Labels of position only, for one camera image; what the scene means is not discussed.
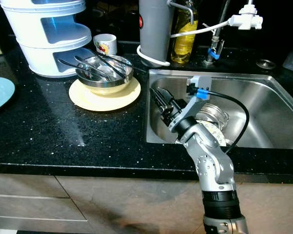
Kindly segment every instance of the robotic arm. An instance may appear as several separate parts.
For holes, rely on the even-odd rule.
[[[194,116],[209,100],[211,77],[194,76],[187,81],[188,104],[176,100],[166,89],[150,89],[171,132],[177,132],[181,143],[191,156],[200,179],[204,205],[204,227],[207,234],[247,234],[245,217],[241,214],[233,163],[221,150],[217,140]]]

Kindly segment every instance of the small cup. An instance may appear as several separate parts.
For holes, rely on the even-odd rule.
[[[97,52],[105,55],[117,54],[116,36],[113,34],[98,34],[93,37]]]

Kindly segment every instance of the gray thermos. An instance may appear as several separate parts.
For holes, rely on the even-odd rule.
[[[175,3],[174,0],[139,0],[140,52],[142,54],[166,62],[174,7],[188,10],[191,14],[191,23],[193,23],[193,11]],[[149,67],[161,66],[145,59],[142,59],[142,63]]]

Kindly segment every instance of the black cable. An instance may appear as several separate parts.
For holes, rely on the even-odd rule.
[[[223,1],[223,4],[221,6],[221,11],[220,11],[221,16],[219,17],[218,23],[222,23],[223,21],[225,21],[225,17],[226,17],[226,13],[227,13],[229,4],[230,4],[230,0],[224,0]],[[222,28],[218,28],[218,30],[216,30],[215,36],[218,37],[220,35],[221,30],[222,30]]]
[[[208,93],[210,95],[214,95],[214,96],[218,96],[220,98],[225,98],[225,99],[228,99],[230,101],[233,101],[235,102],[236,104],[238,104],[245,112],[245,123],[244,123],[244,126],[240,132],[240,134],[238,135],[238,137],[236,138],[236,140],[231,144],[231,146],[225,151],[225,153],[227,154],[228,152],[230,152],[234,147],[235,145],[238,143],[238,141],[240,140],[240,138],[242,137],[243,133],[245,132],[246,128],[248,127],[248,124],[249,124],[249,120],[250,120],[250,114],[249,114],[249,111],[247,110],[247,108],[245,107],[245,105],[243,105],[242,102],[240,102],[239,100],[233,98],[233,97],[230,97],[228,95],[225,95],[225,94],[221,94],[221,93],[217,93],[217,92],[213,92],[213,91],[207,91],[207,90],[200,90],[198,89],[197,90],[198,92],[200,93]]]

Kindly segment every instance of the yellow liquid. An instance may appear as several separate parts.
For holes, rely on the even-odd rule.
[[[197,29],[197,25],[197,20],[194,21],[194,24],[187,23],[179,30],[179,33],[194,31]],[[192,52],[194,39],[195,35],[177,37],[173,44],[171,60],[178,63],[188,62]]]

